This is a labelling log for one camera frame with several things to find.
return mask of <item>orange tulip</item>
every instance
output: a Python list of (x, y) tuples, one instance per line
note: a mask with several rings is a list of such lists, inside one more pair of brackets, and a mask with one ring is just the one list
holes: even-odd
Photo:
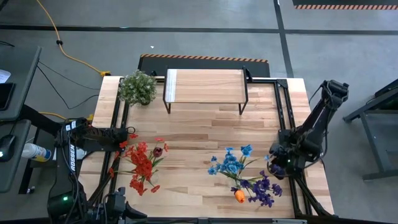
[(237, 190), (235, 191), (235, 198), (239, 203), (244, 202), (244, 193), (243, 190)]

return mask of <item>flower bouquet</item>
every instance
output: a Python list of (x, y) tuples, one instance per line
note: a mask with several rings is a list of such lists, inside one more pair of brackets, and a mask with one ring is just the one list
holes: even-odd
[(239, 203), (244, 202), (244, 192), (243, 189), (246, 189), (249, 193), (250, 197), (248, 198), (249, 202), (255, 202), (256, 200), (261, 202), (261, 206), (268, 205), (271, 208), (274, 200), (271, 197), (271, 194), (275, 196), (282, 196), (282, 189), (277, 184), (270, 183), (268, 176), (265, 175), (264, 170), (260, 172), (260, 176), (254, 177), (251, 179), (243, 179), (241, 177), (242, 171), (248, 166), (250, 163), (258, 160), (252, 160), (246, 163), (246, 159), (250, 157), (253, 148), (251, 145), (242, 146), (242, 156), (239, 160), (231, 153), (233, 151), (232, 147), (226, 148), (226, 154), (223, 163), (219, 163), (217, 157), (213, 156), (211, 158), (211, 162), (214, 164), (208, 169), (208, 173), (210, 175), (216, 175), (217, 173), (223, 174), (234, 180), (235, 186), (231, 187), (231, 191), (234, 192), (235, 198)]
[[(136, 134), (130, 134), (130, 139), (134, 139), (138, 137)], [(157, 147), (157, 145), (161, 142), (164, 142), (164, 139), (162, 138), (155, 138), (157, 141), (155, 148), (151, 151), (149, 151), (149, 155), (147, 156), (147, 148), (148, 145), (146, 142), (141, 141), (136, 145), (130, 146), (128, 150), (124, 152), (124, 155), (121, 156), (121, 153), (118, 151), (116, 152), (115, 159), (120, 157), (121, 159), (127, 160), (134, 164), (136, 167), (133, 170), (113, 170), (111, 167), (109, 169), (109, 173), (111, 174), (111, 177), (114, 177), (114, 174), (117, 172), (120, 173), (125, 173), (125, 174), (132, 174), (132, 179), (130, 182), (130, 187), (134, 188), (137, 190), (138, 194), (142, 196), (144, 192), (148, 189), (144, 189), (144, 182), (148, 182), (153, 186), (153, 188), (150, 190), (152, 193), (155, 193), (160, 186), (159, 185), (154, 185), (151, 181), (150, 178), (159, 170), (155, 169), (155, 166), (157, 166), (165, 157), (161, 157), (163, 150), (165, 152), (168, 152), (169, 147), (166, 143), (164, 143), (163, 148)], [(120, 148), (125, 149), (126, 146), (128, 145), (127, 141), (124, 141), (120, 143)]]

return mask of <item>wooden tabletop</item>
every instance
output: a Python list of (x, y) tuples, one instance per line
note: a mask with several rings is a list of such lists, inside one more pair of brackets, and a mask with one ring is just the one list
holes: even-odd
[(244, 103), (243, 70), (168, 69), (168, 103)]
[[(107, 128), (111, 124), (114, 101), (120, 77), (104, 77), (95, 111), (93, 126)], [(294, 118), (302, 124), (310, 113), (304, 81), (287, 79)], [(252, 159), (264, 157), (277, 140), (279, 120), (275, 104), (274, 87), (270, 84), (249, 84), (249, 103), (242, 116), (237, 105), (174, 104), (167, 114), (162, 101), (163, 85), (157, 87), (157, 98), (148, 106), (130, 108), (127, 126), (134, 126), (137, 141), (155, 146), (155, 137), (162, 137), (170, 146), (167, 158), (159, 168), (156, 184), (161, 187), (155, 194), (139, 196), (129, 187), (130, 175), (119, 175), (116, 187), (126, 187), (126, 200), (133, 208), (150, 217), (229, 217), (229, 218), (292, 218), (294, 217), (289, 182), (270, 177), (278, 183), (283, 195), (276, 197), (272, 208), (259, 203), (239, 204), (230, 187), (231, 181), (223, 175), (208, 175), (212, 156), (223, 157), (225, 147), (252, 144)], [(282, 103), (286, 114), (284, 95)], [(118, 125), (124, 102), (121, 102)], [(89, 197), (99, 182), (103, 153), (96, 152), (82, 165), (79, 180)], [(266, 167), (259, 159), (250, 164), (243, 177), (255, 177)], [(121, 161), (121, 170), (133, 169), (132, 164)], [(308, 188), (324, 208), (333, 213), (325, 171), (321, 163), (305, 170)], [(304, 211), (302, 193), (298, 188), (300, 208)]]

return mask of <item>white bottle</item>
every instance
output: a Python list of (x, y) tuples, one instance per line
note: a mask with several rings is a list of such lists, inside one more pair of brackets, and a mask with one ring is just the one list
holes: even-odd
[(32, 143), (26, 143), (22, 151), (22, 157), (37, 162), (46, 162), (51, 158), (51, 151)]

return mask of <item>green plant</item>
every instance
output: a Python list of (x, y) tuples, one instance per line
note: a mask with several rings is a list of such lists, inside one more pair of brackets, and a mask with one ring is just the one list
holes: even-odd
[(155, 99), (156, 79), (137, 70), (121, 81), (118, 92), (119, 99), (124, 100), (130, 106), (136, 103), (148, 105)]

